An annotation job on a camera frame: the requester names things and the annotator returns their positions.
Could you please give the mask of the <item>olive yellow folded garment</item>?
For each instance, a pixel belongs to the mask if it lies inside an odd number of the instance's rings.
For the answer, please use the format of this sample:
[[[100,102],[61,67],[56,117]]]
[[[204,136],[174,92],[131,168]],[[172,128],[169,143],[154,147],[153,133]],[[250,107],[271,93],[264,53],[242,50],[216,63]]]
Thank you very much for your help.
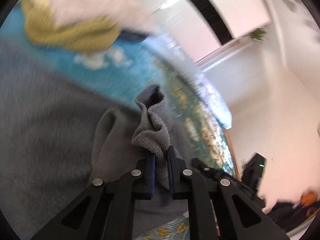
[[[63,27],[54,23],[49,0],[20,0],[20,5],[25,35],[37,46],[93,53],[110,48],[120,35],[119,25],[106,17]]]

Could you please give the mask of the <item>white black striped wardrobe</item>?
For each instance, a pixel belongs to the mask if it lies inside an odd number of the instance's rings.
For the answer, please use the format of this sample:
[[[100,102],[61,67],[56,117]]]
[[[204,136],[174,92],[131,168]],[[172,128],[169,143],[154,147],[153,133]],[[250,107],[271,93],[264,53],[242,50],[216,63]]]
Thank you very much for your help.
[[[195,63],[271,22],[263,0],[141,0]]]

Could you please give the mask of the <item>teal floral bed blanket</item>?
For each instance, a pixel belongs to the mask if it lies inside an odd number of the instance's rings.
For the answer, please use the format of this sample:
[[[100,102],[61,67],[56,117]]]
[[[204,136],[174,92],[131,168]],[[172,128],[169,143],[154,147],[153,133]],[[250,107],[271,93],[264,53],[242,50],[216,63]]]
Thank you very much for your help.
[[[140,43],[118,40],[112,50],[124,54],[120,62],[111,52],[103,53],[103,67],[92,70],[80,60],[80,55],[59,48],[39,47],[31,44],[24,33],[24,15],[21,7],[15,7],[1,27],[1,40],[25,51],[50,70],[65,79],[102,97],[140,113],[135,104],[137,95],[150,84],[159,84],[168,96],[173,128],[172,143],[185,159],[193,156],[204,158],[210,165],[221,167],[234,174],[230,156],[214,160],[200,136],[199,97],[184,83],[178,72],[147,51]]]

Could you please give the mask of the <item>beige folded garment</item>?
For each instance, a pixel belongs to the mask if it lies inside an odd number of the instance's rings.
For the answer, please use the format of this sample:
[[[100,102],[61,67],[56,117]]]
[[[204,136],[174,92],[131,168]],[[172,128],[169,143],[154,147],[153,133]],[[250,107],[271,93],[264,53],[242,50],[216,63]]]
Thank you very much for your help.
[[[107,17],[121,29],[157,35],[158,25],[151,12],[137,0],[50,0],[53,19],[61,26]]]

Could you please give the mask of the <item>grey knit sweater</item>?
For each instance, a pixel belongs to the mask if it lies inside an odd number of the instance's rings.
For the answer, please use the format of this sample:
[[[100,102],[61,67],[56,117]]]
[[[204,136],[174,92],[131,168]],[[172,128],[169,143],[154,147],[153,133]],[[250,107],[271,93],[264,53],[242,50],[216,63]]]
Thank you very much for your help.
[[[148,157],[141,114],[65,79],[1,40],[1,211],[31,239],[95,179]]]

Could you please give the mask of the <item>green hanging plant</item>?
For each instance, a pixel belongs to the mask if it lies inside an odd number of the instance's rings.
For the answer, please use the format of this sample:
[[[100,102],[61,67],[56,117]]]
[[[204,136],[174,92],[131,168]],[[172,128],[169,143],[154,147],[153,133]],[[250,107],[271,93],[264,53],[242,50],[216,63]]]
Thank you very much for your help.
[[[262,42],[267,34],[267,31],[264,28],[257,28],[251,33],[249,33],[249,38],[253,41]]]

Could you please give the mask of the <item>dark navy folded garment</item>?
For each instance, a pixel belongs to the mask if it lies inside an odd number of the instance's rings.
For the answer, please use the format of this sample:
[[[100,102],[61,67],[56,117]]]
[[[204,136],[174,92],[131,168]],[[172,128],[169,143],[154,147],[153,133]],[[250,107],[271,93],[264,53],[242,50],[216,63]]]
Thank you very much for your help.
[[[123,30],[120,35],[119,39],[127,42],[132,43],[140,43],[146,40],[149,37],[148,34],[141,34],[141,33],[135,33],[128,30]]]

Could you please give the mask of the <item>wooden bed frame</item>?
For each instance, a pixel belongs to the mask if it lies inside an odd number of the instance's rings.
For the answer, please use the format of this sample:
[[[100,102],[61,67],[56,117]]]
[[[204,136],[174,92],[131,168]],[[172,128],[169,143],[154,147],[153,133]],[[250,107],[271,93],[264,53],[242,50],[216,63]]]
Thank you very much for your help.
[[[227,140],[227,144],[233,159],[233,164],[234,164],[234,170],[235,170],[235,174],[236,174],[236,178],[240,179],[240,172],[239,172],[239,168],[238,168],[238,163],[236,161],[236,156],[235,156],[235,152],[234,152],[234,147],[231,141],[231,138],[229,136],[228,130],[227,129],[223,129],[224,135],[226,137]]]

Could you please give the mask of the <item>light blue floral quilt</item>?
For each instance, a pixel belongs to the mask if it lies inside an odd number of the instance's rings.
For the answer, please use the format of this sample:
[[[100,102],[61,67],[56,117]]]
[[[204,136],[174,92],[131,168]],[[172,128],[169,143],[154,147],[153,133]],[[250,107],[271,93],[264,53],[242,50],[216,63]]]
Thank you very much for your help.
[[[232,127],[232,114],[222,95],[170,35],[163,33],[159,36],[148,37],[143,41],[143,45],[178,72],[184,82],[207,105],[223,128]]]

